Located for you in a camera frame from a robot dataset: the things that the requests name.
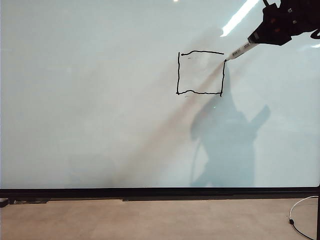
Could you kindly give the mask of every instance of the white cable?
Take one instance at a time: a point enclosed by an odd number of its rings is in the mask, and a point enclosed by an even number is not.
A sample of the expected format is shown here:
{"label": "white cable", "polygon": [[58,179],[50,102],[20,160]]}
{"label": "white cable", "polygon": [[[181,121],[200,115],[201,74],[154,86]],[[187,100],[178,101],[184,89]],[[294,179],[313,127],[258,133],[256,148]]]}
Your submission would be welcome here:
{"label": "white cable", "polygon": [[306,197],[306,198],[301,199],[300,201],[296,202],[296,203],[292,206],[292,208],[291,208],[291,210],[290,210],[289,220],[291,220],[291,219],[292,219],[292,218],[291,218],[292,210],[295,208],[295,206],[296,206],[297,204],[301,203],[301,202],[302,202],[302,201],[304,201],[304,200],[307,200],[307,199],[314,199],[314,198],[318,198],[318,196],[309,196],[309,197]]}

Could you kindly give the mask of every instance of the hand-drawn square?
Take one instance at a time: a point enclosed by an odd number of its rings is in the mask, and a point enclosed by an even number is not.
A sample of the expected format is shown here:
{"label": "hand-drawn square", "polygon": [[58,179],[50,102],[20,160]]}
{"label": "hand-drawn square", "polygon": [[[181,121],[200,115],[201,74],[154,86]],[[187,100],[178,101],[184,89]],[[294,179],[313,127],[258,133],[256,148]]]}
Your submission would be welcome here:
{"label": "hand-drawn square", "polygon": [[176,94],[192,92],[222,96],[226,61],[218,55],[224,53],[199,50],[179,52]]}

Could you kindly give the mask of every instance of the black cable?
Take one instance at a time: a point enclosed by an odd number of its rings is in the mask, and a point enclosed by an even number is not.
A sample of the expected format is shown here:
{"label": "black cable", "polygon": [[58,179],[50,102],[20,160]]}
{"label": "black cable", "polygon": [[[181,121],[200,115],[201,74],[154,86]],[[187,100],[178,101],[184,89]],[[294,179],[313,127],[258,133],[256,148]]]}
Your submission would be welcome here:
{"label": "black cable", "polygon": [[265,5],[266,7],[270,6],[270,4],[268,3],[267,0],[263,0],[263,3],[264,3],[264,5]]}
{"label": "black cable", "polygon": [[313,238],[311,238],[311,237],[303,234],[302,232],[300,232],[300,231],[296,228],[295,222],[294,222],[293,219],[290,219],[290,220],[289,220],[289,223],[292,225],[292,227],[294,228],[294,230],[295,230],[297,233],[301,234],[302,236],[304,236],[304,237],[307,238],[307,239],[314,240]]}

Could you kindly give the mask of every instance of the cable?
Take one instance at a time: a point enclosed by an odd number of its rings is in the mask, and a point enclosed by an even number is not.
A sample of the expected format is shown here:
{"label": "cable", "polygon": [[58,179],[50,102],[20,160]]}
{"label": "cable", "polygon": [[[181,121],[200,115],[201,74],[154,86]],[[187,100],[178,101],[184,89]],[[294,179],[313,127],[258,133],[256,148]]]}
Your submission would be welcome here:
{"label": "cable", "polygon": [[301,234],[302,236],[304,236],[305,238],[310,239],[310,240],[314,240],[314,239],[311,238],[311,237],[309,237],[309,236],[307,236],[307,235],[305,235],[305,234],[303,234],[302,232],[300,232],[300,231],[296,228],[296,226],[295,226],[295,221],[293,220],[293,218],[291,218],[291,215],[292,215],[292,211],[293,211],[293,209],[296,207],[296,205],[298,205],[299,203],[301,203],[301,202],[304,201],[304,200],[313,199],[313,198],[318,198],[318,196],[309,196],[309,197],[306,197],[306,198],[301,199],[300,201],[296,202],[296,203],[292,206],[292,208],[290,209],[290,214],[289,214],[289,223],[292,225],[293,229],[294,229],[297,233]]}
{"label": "cable", "polygon": [[270,6],[270,4],[268,3],[267,0],[263,0],[263,3],[264,3],[264,5],[265,5],[266,7]]}

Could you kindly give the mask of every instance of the whiteboard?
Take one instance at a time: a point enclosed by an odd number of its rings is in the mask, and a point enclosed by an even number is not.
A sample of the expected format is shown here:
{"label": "whiteboard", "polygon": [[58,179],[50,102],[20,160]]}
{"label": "whiteboard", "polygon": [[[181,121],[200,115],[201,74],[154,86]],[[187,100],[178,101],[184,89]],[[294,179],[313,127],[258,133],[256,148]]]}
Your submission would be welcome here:
{"label": "whiteboard", "polygon": [[180,92],[219,90],[224,59],[263,7],[2,0],[1,187],[319,186],[320,42],[310,33],[228,61],[221,97],[176,94],[178,53],[224,53],[180,59]]}

